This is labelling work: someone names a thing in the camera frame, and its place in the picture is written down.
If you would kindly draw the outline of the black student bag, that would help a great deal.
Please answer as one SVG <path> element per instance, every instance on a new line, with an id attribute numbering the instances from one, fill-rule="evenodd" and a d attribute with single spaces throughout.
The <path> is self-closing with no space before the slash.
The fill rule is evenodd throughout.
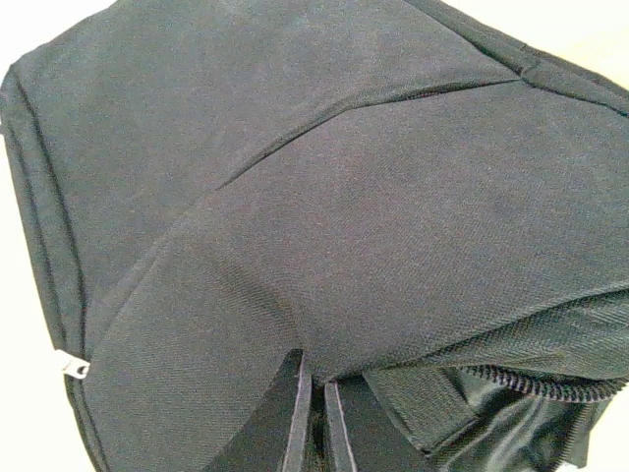
<path id="1" fill-rule="evenodd" d="M 628 383 L 628 92 L 439 1 L 118 1 L 1 131 L 98 471 L 206 471 L 301 350 L 434 471 L 583 468 Z"/>

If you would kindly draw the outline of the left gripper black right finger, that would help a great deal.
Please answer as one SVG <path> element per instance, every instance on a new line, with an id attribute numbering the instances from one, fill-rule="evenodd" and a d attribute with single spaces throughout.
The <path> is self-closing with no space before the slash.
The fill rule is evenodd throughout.
<path id="1" fill-rule="evenodd" d="M 393 425 L 362 379 L 324 387 L 324 457 L 332 471 L 429 472 L 436 467 Z"/>

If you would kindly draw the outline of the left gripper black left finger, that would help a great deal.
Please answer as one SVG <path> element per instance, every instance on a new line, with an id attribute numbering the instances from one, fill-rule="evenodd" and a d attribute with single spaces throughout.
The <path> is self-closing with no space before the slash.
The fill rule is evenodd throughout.
<path id="1" fill-rule="evenodd" d="M 313 380 L 301 350 L 290 351 L 261 404 L 239 433 L 204 467 L 215 472 L 306 469 Z"/>

